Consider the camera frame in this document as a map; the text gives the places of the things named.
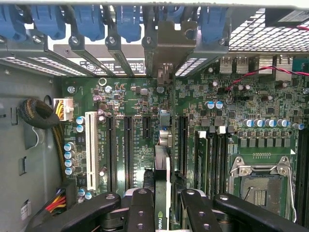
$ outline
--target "white pci slot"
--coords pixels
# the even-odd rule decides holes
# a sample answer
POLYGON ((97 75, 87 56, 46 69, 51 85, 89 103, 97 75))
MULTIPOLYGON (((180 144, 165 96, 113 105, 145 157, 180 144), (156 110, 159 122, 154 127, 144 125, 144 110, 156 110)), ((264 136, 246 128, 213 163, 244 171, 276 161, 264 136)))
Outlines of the white pci slot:
POLYGON ((85 113, 87 189, 98 188, 98 120, 96 112, 85 113))

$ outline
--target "blue plastic tab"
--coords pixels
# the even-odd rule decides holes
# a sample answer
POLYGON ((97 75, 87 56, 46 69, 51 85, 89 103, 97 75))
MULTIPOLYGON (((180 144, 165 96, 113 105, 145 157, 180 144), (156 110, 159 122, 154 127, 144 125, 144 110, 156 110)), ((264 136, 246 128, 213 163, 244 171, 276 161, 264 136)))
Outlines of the blue plastic tab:
POLYGON ((52 40, 66 37, 66 24, 59 6, 32 5, 31 14, 38 31, 52 40))
POLYGON ((15 42, 26 40, 24 20, 15 5, 0 5, 0 35, 15 42))
POLYGON ((117 32, 127 43, 140 40, 140 7, 117 6, 117 32))
POLYGON ((202 40, 205 44, 222 38, 225 26, 225 7, 201 7, 198 24, 201 28, 202 40))
POLYGON ((105 27, 100 5, 74 6, 78 31, 91 41, 102 40, 105 37, 105 27))
MULTIPOLYGON (((180 23, 180 18, 183 14, 184 7, 183 6, 180 6, 180 7, 168 6, 167 8, 168 10, 167 10, 166 21, 173 21, 174 23, 180 23)), ((164 14, 163 8, 160 7, 160 10, 159 10, 160 20, 163 20, 163 14, 164 14)))

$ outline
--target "motherboard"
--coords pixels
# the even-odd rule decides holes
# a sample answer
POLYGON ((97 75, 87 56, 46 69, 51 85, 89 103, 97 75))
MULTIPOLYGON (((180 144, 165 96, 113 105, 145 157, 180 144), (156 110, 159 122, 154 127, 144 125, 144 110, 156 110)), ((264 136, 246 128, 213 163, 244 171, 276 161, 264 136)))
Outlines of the motherboard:
POLYGON ((209 198, 228 192, 293 220, 309 80, 256 74, 224 90, 240 77, 207 68, 168 85, 150 77, 64 79, 74 108, 74 120, 64 122, 66 174, 77 181, 78 202, 145 187, 163 146, 185 188, 209 198))

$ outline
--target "white sticker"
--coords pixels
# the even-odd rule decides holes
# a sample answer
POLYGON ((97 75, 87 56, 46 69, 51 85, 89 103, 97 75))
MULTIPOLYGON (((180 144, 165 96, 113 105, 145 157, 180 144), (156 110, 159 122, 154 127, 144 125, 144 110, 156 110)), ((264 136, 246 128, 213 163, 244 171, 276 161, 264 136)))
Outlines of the white sticker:
POLYGON ((25 220, 28 217, 28 200, 23 203, 23 206, 20 209, 21 219, 25 220))
POLYGON ((309 19, 308 11, 292 11, 278 22, 303 22, 309 19))

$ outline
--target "white power connector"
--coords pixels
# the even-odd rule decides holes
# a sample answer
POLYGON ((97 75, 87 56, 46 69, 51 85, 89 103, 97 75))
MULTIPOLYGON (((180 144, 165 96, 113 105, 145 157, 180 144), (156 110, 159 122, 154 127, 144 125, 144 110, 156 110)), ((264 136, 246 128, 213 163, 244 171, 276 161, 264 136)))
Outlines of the white power connector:
POLYGON ((57 101, 63 104, 59 108, 58 116, 60 121, 73 121, 73 99, 72 98, 54 98, 54 107, 56 106, 57 101))

